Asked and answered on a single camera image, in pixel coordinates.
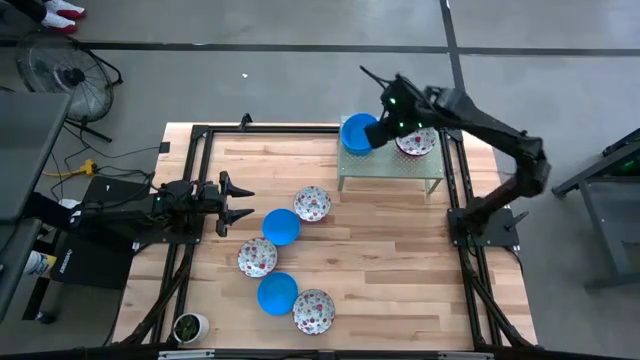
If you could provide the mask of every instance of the person's foot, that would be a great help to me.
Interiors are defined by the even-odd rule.
[[[63,34],[73,34],[76,32],[75,21],[65,19],[60,15],[50,12],[47,12],[47,15],[44,17],[41,24]]]
[[[49,0],[44,2],[47,11],[63,16],[69,20],[83,18],[87,11],[63,0]]]

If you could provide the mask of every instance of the blue plate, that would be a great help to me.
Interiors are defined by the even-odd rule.
[[[284,315],[293,309],[298,285],[291,275],[277,272],[264,277],[258,287],[258,304],[269,315]]]
[[[371,152],[371,144],[367,140],[364,128],[378,120],[371,114],[359,113],[351,116],[340,130],[340,141],[344,148],[353,155],[367,155]]]
[[[289,209],[273,210],[262,221],[262,234],[274,245],[289,245],[300,234],[300,219]]]

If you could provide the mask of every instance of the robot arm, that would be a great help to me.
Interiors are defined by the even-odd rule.
[[[131,243],[196,243],[194,229],[201,226],[204,215],[217,214],[216,233],[227,236],[227,226],[251,214],[253,209],[231,210],[227,197],[247,197],[254,193],[231,183],[226,171],[220,173],[218,185],[176,180],[162,184],[155,194],[145,194],[143,186],[134,196],[117,203],[83,203],[71,219],[71,229],[95,241],[105,238],[114,246],[121,239],[122,248]]]
[[[551,167],[542,139],[519,132],[481,111],[461,90],[426,87],[420,91],[399,74],[389,81],[361,69],[384,88],[380,96],[383,116],[365,128],[373,148],[420,128],[452,128],[467,131],[516,160],[516,174],[511,179],[468,204],[460,221],[469,233],[482,234],[495,211],[520,196],[533,197],[544,190]]]

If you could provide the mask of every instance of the gray floor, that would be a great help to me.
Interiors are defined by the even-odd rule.
[[[78,0],[89,17],[77,38],[92,41],[221,44],[444,46],[437,0]],[[449,0],[460,46],[638,48],[640,3],[634,0]],[[18,25],[0,26],[17,29]],[[359,72],[363,64],[416,84],[452,85],[447,55],[99,51],[122,71],[109,115],[95,128],[113,136],[111,154],[156,145],[170,121],[326,122],[356,111],[380,111],[379,89]],[[467,91],[482,109],[542,136],[554,185],[595,162],[606,145],[638,127],[640,58],[463,56]],[[0,51],[0,82],[20,88],[12,50]],[[58,159],[80,149],[63,133]],[[152,170],[156,155],[102,165]],[[87,156],[79,156],[77,166]],[[497,155],[508,172],[512,162]],[[53,179],[43,179],[45,193]],[[86,181],[65,186],[79,198]],[[560,201],[549,191],[512,208],[529,210],[519,224],[525,282],[539,343],[549,349],[639,357],[640,288],[587,294],[584,281],[608,274],[606,258],[582,200]],[[0,325],[2,353],[101,345],[118,293],[59,286],[46,307],[60,320],[49,326],[19,320],[30,287],[25,279]]]

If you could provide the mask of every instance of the small glass table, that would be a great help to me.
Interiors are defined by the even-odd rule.
[[[342,125],[348,117],[343,116]],[[433,149],[424,156],[411,156],[398,149],[395,141],[365,156],[350,154],[339,141],[338,144],[338,191],[342,191],[346,177],[424,179],[427,195],[431,194],[444,179],[442,149],[436,138]]]

